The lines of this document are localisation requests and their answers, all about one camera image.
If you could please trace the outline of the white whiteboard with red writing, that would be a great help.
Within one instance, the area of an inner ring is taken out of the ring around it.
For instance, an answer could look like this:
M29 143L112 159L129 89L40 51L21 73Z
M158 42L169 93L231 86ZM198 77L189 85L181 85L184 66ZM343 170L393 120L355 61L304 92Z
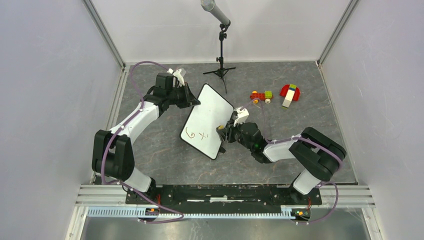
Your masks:
M209 159L216 160L222 145L216 128L227 124L234 107L207 83L197 99L200 104L189 112L179 137Z

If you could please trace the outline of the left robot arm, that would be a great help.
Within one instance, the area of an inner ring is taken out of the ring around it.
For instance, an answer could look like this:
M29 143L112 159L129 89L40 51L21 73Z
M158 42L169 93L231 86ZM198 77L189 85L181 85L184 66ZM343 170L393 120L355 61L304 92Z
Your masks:
M156 200L156 183L136 168L133 144L170 106L184 109L200 105L184 81L185 73L183 68L158 73L155 85L130 115L110 130L98 130L94 136L92 170L135 188L145 204Z

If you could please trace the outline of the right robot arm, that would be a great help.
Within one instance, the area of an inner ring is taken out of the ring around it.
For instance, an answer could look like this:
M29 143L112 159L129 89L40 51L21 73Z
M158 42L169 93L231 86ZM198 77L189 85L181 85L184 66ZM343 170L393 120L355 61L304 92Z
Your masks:
M237 142L249 150L261 164L296 159L304 170L295 178L289 189L289 199L302 204L313 188L329 182L342 168L347 151L313 127L306 127L300 134L281 140L266 139L256 123L227 124L216 132L222 142Z

